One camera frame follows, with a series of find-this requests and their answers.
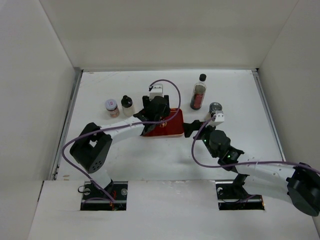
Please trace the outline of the black cap white bottle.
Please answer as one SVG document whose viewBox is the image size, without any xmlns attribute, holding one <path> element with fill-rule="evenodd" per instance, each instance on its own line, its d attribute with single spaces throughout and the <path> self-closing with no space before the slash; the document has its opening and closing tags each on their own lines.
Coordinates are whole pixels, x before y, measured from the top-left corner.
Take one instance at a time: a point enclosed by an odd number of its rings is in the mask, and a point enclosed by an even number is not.
<svg viewBox="0 0 320 240">
<path fill-rule="evenodd" d="M 135 107 L 131 97 L 124 95 L 121 99 L 121 106 L 125 116 L 131 117 L 135 114 Z"/>
</svg>

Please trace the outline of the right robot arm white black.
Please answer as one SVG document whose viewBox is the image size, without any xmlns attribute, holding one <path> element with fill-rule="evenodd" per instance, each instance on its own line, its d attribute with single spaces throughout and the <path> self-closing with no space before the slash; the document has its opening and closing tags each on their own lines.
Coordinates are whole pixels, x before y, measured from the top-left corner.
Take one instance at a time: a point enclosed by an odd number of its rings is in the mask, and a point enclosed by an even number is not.
<svg viewBox="0 0 320 240">
<path fill-rule="evenodd" d="M 184 136 L 196 132 L 212 158 L 214 168 L 236 173 L 232 192 L 238 198 L 262 195 L 292 204 L 300 212 L 317 217 L 320 214 L 320 172 L 306 163 L 263 161 L 249 157 L 243 150 L 231 145 L 224 131 L 195 120 L 184 123 Z"/>
</svg>

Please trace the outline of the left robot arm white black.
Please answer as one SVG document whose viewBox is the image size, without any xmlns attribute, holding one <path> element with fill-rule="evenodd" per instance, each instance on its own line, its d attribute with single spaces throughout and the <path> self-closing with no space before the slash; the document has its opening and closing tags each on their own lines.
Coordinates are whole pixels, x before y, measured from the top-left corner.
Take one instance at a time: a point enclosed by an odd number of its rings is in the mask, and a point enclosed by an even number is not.
<svg viewBox="0 0 320 240">
<path fill-rule="evenodd" d="M 82 166 L 85 173 L 93 180 L 95 193 L 100 199 L 108 199 L 112 195 L 113 181 L 103 170 L 110 147 L 116 143 L 138 136 L 145 136 L 153 131 L 159 122 L 170 115 L 169 96 L 155 96 L 147 105 L 124 121 L 103 129 L 93 122 L 87 124 L 81 135 L 71 146 L 69 153 Z"/>
</svg>

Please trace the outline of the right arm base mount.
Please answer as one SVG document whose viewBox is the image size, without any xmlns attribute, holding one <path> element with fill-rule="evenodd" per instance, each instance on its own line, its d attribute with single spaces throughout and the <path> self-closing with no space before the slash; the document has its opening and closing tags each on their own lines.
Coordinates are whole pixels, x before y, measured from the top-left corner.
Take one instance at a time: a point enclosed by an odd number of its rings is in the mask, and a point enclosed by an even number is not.
<svg viewBox="0 0 320 240">
<path fill-rule="evenodd" d="M 244 189 L 246 176 L 239 174 L 234 180 L 215 182 L 220 211 L 265 210 L 261 195 L 248 194 Z"/>
</svg>

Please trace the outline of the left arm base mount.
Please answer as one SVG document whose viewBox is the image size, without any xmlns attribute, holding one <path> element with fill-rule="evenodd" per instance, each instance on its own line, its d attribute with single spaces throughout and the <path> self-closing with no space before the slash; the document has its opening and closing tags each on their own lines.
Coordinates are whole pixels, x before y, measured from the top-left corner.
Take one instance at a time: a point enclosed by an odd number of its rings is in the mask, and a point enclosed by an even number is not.
<svg viewBox="0 0 320 240">
<path fill-rule="evenodd" d="M 78 187 L 77 191 L 81 194 L 81 211 L 125 211 L 127 209 L 128 182 L 115 181 L 107 189 L 114 199 L 110 202 L 109 197 L 101 190 L 96 188 L 91 182 L 85 182 Z"/>
</svg>

